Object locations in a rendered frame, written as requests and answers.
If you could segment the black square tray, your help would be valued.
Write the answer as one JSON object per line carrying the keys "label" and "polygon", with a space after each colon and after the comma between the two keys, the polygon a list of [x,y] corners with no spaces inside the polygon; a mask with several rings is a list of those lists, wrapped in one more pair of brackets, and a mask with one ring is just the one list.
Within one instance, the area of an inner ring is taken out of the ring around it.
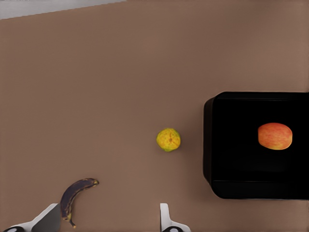
{"label": "black square tray", "polygon": [[[267,123],[291,129],[289,147],[259,143]],[[309,200],[309,92],[223,92],[207,100],[203,174],[223,199]]]}

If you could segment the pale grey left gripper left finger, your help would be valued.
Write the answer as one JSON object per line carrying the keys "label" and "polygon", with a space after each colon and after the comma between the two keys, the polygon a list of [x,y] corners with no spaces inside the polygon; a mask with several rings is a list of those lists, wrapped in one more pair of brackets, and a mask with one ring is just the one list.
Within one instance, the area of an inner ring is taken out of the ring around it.
{"label": "pale grey left gripper left finger", "polygon": [[60,229],[60,204],[52,203],[32,221],[13,225],[3,232],[58,232]]}

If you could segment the red-orange apple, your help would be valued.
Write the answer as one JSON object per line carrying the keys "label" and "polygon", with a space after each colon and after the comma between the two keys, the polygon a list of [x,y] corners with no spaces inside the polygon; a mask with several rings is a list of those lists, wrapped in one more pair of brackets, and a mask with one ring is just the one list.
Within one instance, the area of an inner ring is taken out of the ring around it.
{"label": "red-orange apple", "polygon": [[293,141],[292,130],[281,123],[266,123],[257,132],[259,144],[271,150],[287,149]]}

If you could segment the overripe dark brown banana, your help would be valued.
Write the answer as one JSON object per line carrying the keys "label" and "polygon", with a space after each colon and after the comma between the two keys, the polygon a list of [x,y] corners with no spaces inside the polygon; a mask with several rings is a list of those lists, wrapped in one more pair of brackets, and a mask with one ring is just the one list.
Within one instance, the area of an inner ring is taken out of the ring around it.
{"label": "overripe dark brown banana", "polygon": [[63,193],[60,200],[60,215],[61,218],[68,222],[74,229],[76,225],[72,221],[72,207],[74,199],[82,191],[94,188],[99,185],[99,181],[94,178],[84,178],[71,184]]}

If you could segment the yellow-green round citrus fruit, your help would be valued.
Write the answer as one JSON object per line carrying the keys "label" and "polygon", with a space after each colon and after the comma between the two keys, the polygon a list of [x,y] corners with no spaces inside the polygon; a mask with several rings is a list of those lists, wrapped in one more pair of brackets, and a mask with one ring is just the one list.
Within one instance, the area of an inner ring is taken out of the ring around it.
{"label": "yellow-green round citrus fruit", "polygon": [[156,136],[158,146],[165,152],[171,152],[178,149],[181,145],[181,136],[173,128],[165,128]]}

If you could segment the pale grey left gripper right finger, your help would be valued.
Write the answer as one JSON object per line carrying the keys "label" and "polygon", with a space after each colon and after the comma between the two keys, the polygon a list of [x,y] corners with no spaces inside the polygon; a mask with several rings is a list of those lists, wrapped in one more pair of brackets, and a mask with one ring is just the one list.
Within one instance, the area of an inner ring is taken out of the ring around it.
{"label": "pale grey left gripper right finger", "polygon": [[173,221],[168,204],[160,203],[160,232],[191,232],[191,229],[185,224]]}

